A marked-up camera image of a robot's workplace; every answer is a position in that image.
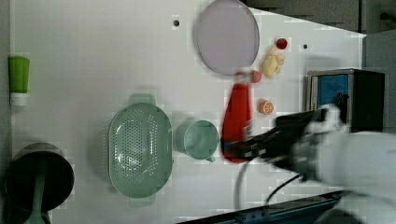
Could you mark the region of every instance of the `colander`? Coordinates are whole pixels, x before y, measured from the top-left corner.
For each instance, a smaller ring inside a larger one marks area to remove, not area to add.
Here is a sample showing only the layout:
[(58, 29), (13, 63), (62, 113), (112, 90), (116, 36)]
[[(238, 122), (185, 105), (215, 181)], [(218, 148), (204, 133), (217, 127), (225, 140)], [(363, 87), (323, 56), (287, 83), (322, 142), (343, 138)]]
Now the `colander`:
[(153, 203), (172, 172), (172, 126), (152, 95), (134, 94), (131, 103), (110, 125), (110, 179), (123, 195)]

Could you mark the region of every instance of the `green bottle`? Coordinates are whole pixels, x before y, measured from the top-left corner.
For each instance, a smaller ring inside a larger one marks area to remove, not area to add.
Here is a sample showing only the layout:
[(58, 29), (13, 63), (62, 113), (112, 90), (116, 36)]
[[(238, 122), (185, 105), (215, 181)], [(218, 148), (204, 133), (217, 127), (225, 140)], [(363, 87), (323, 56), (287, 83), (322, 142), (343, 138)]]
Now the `green bottle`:
[(20, 56), (8, 57), (9, 92), (11, 105), (27, 104), (30, 60)]

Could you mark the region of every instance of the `black cable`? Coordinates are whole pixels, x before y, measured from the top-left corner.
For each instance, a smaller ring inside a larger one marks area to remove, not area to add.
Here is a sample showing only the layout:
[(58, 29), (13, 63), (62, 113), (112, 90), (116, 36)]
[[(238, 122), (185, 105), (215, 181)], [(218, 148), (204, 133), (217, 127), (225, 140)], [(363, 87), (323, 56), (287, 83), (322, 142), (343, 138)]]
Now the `black cable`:
[(293, 180), (301, 177), (303, 175), (296, 175), (294, 177), (292, 177), (291, 179), (289, 179), (288, 181), (286, 181), (285, 183), (279, 185), (274, 191), (271, 192), (270, 195), (268, 195), (267, 199), (265, 200), (265, 205), (264, 205), (264, 212), (266, 212), (266, 214), (268, 214), (267, 209), (268, 209), (268, 203), (270, 202), (270, 200), (272, 199), (272, 197), (283, 187), (287, 186), (290, 182), (292, 182)]
[(241, 209), (240, 192), (241, 192), (242, 178), (245, 175), (249, 162), (250, 161), (245, 162), (244, 166), (242, 166), (241, 170), (239, 171), (238, 178), (236, 179), (235, 194), (233, 195), (233, 204), (235, 205), (236, 210)]

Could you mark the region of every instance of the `red ketchup bottle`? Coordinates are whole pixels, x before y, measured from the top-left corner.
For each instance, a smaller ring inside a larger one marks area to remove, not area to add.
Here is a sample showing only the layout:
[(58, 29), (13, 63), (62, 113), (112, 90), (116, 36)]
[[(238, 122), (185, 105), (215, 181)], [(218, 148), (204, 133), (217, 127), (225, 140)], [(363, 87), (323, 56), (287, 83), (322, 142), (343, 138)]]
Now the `red ketchup bottle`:
[(221, 131), (221, 152), (227, 161), (241, 163), (247, 161), (230, 151), (230, 144), (245, 142), (251, 136), (252, 110), (250, 104), (250, 82), (253, 70), (240, 69), (235, 74), (235, 84), (231, 92)]

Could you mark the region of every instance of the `black pot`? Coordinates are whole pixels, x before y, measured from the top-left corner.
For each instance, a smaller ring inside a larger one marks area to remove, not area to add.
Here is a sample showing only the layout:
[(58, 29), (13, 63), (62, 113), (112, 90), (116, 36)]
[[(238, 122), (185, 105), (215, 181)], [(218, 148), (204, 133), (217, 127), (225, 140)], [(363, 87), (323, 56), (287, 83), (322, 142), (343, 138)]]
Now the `black pot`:
[(6, 177), (8, 200), (23, 211), (32, 211), (35, 174), (40, 160), (46, 163), (47, 167), (42, 213), (61, 205), (73, 189), (75, 180), (73, 168), (59, 148), (47, 143), (32, 144), (17, 155)]

